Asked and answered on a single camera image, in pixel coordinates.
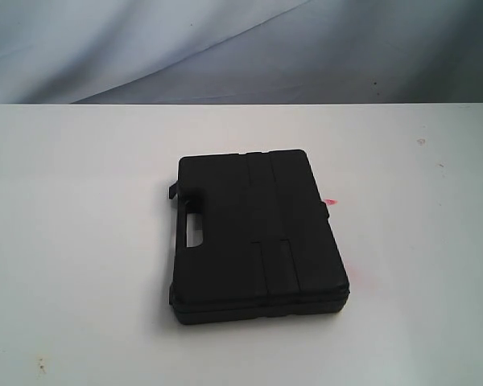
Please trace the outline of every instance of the black plastic case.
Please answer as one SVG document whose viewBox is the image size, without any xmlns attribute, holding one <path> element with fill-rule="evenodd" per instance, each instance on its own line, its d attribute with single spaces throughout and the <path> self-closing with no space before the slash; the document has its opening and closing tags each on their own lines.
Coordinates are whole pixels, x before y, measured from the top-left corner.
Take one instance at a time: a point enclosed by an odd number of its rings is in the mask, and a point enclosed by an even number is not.
<svg viewBox="0 0 483 386">
<path fill-rule="evenodd" d="M 349 280 L 302 150 L 184 157 L 170 304 L 183 324 L 342 309 Z M 204 241 L 186 247 L 188 212 Z"/>
</svg>

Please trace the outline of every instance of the white table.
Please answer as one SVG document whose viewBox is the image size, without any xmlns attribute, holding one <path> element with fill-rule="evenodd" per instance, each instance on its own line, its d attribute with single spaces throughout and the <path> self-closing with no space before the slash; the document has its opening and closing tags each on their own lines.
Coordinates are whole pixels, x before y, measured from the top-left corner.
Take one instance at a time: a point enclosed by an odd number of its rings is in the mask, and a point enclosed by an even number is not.
<svg viewBox="0 0 483 386">
<path fill-rule="evenodd" d="M 181 326 L 191 154 L 302 148 L 352 293 Z M 483 105 L 0 105 L 0 385 L 483 385 Z"/>
</svg>

